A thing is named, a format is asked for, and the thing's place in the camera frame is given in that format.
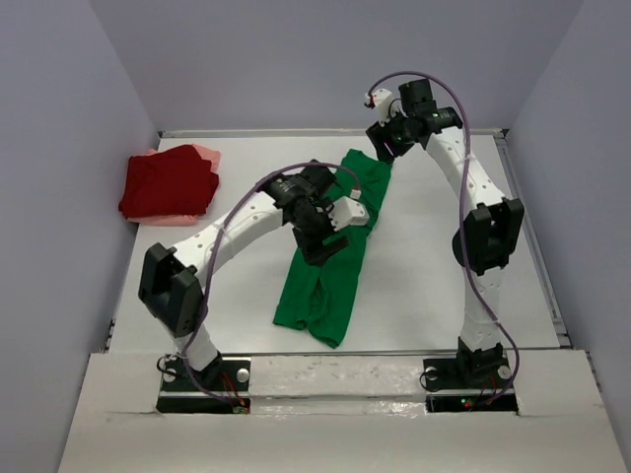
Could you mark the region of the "green t shirt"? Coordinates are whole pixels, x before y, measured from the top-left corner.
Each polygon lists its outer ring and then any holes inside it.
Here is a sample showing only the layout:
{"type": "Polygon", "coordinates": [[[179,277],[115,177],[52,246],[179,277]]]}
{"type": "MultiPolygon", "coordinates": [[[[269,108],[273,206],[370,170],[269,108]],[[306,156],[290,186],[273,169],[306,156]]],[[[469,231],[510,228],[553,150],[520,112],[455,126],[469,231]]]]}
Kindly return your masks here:
{"type": "Polygon", "coordinates": [[[273,317],[274,324],[306,330],[317,341],[333,349],[346,335],[367,240],[378,222],[391,177],[390,165],[359,150],[349,150],[341,164],[359,179],[360,202],[368,211],[368,223],[345,228],[341,234],[348,238],[348,246],[321,267],[307,264],[303,254],[296,251],[273,317]]]}

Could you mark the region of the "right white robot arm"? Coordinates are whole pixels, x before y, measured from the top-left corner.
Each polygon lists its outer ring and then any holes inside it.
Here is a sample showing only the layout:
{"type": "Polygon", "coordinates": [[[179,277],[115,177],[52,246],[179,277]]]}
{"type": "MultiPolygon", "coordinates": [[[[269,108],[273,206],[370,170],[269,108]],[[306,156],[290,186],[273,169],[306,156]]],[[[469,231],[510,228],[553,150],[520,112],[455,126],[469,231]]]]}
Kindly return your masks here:
{"type": "Polygon", "coordinates": [[[425,361],[421,385],[442,390],[512,388],[518,360],[508,360],[513,345],[497,314],[502,273],[515,252],[525,215],[518,198],[509,198],[493,182],[472,151],[468,117],[459,100],[439,106],[432,87],[440,81],[414,72],[397,93],[375,82],[365,106],[376,122],[366,134],[386,163],[420,146],[437,164],[458,199],[458,228],[452,250],[464,278],[463,325],[456,354],[425,361]]]}

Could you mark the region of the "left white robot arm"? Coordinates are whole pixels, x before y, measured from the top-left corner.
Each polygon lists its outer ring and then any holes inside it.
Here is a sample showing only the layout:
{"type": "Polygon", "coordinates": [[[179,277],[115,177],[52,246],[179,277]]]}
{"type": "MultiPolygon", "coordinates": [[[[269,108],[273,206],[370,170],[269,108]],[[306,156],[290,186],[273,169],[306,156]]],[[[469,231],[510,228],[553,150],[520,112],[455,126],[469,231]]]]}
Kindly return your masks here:
{"type": "Polygon", "coordinates": [[[204,326],[214,274],[259,238],[291,226],[298,249],[312,266],[323,265],[348,244],[340,231],[352,225],[361,184],[332,200],[328,189],[350,169],[312,160],[263,177],[225,216],[170,247],[155,243],[144,255],[138,298],[173,340],[192,386],[212,386],[222,355],[204,326]]]}

